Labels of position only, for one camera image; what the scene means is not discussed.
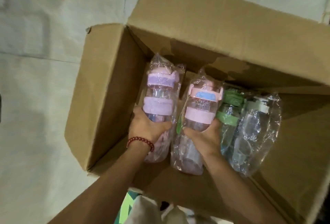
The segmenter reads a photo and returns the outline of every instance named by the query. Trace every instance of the bottle wrapped in plastic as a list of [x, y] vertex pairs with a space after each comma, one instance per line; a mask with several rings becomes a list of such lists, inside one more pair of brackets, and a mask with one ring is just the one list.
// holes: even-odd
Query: bottle wrapped in plastic
[[204, 70], [200, 70], [183, 98], [185, 105], [178, 121], [178, 135], [172, 144], [172, 167], [193, 175], [203, 173], [202, 157], [192, 140], [184, 135], [182, 127], [189, 127], [200, 132], [206, 130], [216, 116], [222, 94], [222, 83], [216, 82], [213, 78], [206, 76]]
[[281, 125], [278, 94], [255, 96], [246, 102], [234, 138], [231, 166], [245, 176], [252, 175], [277, 139]]
[[233, 145], [233, 137], [241, 118], [241, 110], [244, 97], [239, 90], [226, 89], [222, 104], [216, 114], [216, 118], [222, 123], [220, 128], [221, 153], [225, 155], [230, 145]]
[[[143, 105], [143, 111], [151, 121], [171, 121], [175, 125], [177, 101], [184, 73], [184, 65], [174, 66], [159, 54], [155, 54], [151, 59]], [[154, 151], [145, 158], [145, 162], [163, 161], [174, 136], [173, 127], [164, 132], [155, 143]]]

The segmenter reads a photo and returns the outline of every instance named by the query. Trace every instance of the bracelet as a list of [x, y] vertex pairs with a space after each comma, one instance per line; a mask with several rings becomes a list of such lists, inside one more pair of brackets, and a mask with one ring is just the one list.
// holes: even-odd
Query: bracelet
[[128, 146], [131, 144], [131, 142], [133, 141], [142, 141], [146, 144], [148, 144], [150, 146], [150, 152], [153, 152], [153, 150], [155, 149], [155, 146], [154, 144], [151, 142], [151, 141], [148, 141], [147, 139], [145, 138], [142, 138], [142, 137], [132, 137], [128, 140], [127, 142], [127, 145], [126, 145], [126, 148], [128, 148]]

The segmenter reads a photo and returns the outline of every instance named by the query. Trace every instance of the plastic water bottle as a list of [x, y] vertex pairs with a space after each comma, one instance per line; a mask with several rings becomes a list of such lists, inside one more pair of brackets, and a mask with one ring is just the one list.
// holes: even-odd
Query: plastic water bottle
[[[206, 130], [216, 115], [222, 92], [223, 88], [216, 87], [210, 80], [191, 84], [182, 125], [200, 132]], [[183, 130], [177, 136], [177, 142], [179, 157], [172, 157], [174, 160], [172, 166], [185, 173], [201, 175], [203, 173], [202, 157], [192, 140], [184, 135]]]
[[252, 101], [246, 103], [242, 114], [237, 137], [234, 140], [231, 165], [236, 171], [245, 175], [249, 175], [255, 169], [251, 158], [259, 152], [264, 143], [269, 124], [268, 101], [267, 98], [255, 96]]
[[236, 89], [228, 89], [224, 93], [222, 104], [216, 118], [222, 122], [220, 128], [221, 153], [225, 155], [230, 145], [241, 118], [241, 108], [244, 98]]
[[[170, 67], [154, 68], [148, 74], [146, 96], [143, 111], [153, 122], [172, 121], [175, 83], [179, 81], [179, 73]], [[164, 132], [155, 143], [155, 149], [145, 158], [146, 162], [161, 162], [170, 146], [169, 132]]]

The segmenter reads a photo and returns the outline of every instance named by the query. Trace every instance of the forearm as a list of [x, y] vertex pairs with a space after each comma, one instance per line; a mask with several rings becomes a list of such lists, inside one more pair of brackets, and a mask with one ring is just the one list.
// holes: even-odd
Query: forearm
[[256, 196], [221, 155], [211, 155], [205, 163], [235, 223], [285, 223], [274, 207], [263, 196]]
[[113, 223], [135, 173], [148, 154], [149, 146], [132, 142], [124, 154], [96, 182], [52, 221], [54, 223]]

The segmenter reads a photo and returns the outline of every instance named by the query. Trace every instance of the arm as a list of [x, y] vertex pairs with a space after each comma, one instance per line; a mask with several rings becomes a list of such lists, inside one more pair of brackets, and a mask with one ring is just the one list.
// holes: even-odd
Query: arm
[[[136, 107], [128, 138], [138, 136], [155, 143], [171, 125], [171, 122], [152, 122], [140, 107]], [[49, 223], [113, 223], [127, 189], [149, 151], [146, 143], [133, 141], [112, 167]]]
[[256, 195], [220, 154], [219, 127], [219, 121], [214, 120], [204, 132], [184, 128], [184, 134], [201, 153], [234, 223], [286, 223], [267, 199], [262, 194]]

